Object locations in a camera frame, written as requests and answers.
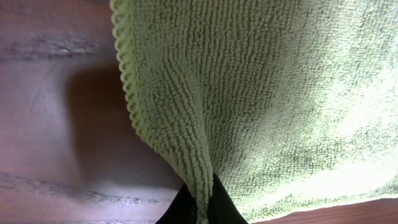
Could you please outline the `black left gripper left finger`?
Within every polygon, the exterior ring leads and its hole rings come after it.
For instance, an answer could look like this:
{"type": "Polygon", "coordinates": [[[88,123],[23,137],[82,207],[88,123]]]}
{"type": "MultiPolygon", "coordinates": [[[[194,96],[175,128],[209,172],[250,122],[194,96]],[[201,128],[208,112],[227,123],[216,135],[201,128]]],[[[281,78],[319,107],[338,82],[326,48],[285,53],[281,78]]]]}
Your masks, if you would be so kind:
{"type": "Polygon", "coordinates": [[[183,184],[177,195],[173,199],[170,207],[156,222],[156,224],[196,224],[197,223],[197,203],[183,184]]]}

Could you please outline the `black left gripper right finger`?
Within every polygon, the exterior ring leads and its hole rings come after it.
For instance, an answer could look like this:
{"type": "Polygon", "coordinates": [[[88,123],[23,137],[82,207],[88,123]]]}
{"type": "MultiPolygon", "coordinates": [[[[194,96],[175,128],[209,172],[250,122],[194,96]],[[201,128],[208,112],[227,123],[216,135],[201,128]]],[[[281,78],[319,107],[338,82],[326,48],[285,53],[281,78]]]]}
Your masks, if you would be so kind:
{"type": "Polygon", "coordinates": [[[218,176],[213,173],[213,195],[208,203],[209,224],[248,224],[235,207],[218,176]]]}

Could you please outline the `light green microfiber cloth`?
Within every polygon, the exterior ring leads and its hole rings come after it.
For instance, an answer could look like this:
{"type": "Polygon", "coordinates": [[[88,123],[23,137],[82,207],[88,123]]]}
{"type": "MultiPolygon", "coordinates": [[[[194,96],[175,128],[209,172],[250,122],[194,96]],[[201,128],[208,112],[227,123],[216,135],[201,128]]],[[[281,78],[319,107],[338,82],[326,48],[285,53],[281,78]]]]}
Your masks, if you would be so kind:
{"type": "Polygon", "coordinates": [[[137,135],[249,222],[397,197],[397,2],[110,3],[137,135]]]}

